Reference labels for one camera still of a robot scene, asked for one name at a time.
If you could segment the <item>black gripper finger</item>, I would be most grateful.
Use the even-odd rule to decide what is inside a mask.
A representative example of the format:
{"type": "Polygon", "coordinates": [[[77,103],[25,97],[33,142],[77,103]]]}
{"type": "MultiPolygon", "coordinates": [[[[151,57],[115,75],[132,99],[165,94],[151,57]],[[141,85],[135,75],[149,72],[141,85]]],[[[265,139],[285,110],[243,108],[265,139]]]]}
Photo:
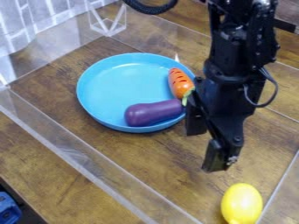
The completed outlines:
{"type": "Polygon", "coordinates": [[[207,132],[201,105],[196,94],[191,94],[187,98],[184,127],[188,136],[201,135],[207,132]]]}
{"type": "Polygon", "coordinates": [[[239,148],[223,145],[219,140],[211,139],[205,151],[201,169],[205,172],[225,171],[239,160],[239,148]]]}

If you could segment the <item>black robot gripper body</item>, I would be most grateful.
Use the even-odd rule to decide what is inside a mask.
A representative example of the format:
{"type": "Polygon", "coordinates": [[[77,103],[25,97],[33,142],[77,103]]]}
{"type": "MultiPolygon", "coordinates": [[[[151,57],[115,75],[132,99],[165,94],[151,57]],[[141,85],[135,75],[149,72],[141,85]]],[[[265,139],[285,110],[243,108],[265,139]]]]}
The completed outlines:
{"type": "Polygon", "coordinates": [[[204,78],[193,79],[200,109],[211,139],[223,145],[237,147],[237,155],[244,144],[243,124],[253,115],[256,108],[263,108],[268,102],[259,103],[265,80],[267,70],[260,67],[255,70],[241,70],[224,73],[209,59],[204,61],[204,78]]]}

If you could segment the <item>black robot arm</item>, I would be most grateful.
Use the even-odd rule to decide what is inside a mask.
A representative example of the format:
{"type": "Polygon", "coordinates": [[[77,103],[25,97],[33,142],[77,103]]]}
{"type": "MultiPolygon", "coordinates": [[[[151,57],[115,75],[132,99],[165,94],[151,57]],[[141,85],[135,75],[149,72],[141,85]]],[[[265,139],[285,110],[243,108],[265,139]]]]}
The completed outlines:
{"type": "Polygon", "coordinates": [[[203,0],[208,3],[211,47],[204,76],[193,79],[185,100],[185,131],[211,134],[201,169],[225,171],[239,160],[243,123],[261,102],[265,83],[275,79],[265,65],[276,60],[277,0],[203,0]]]}

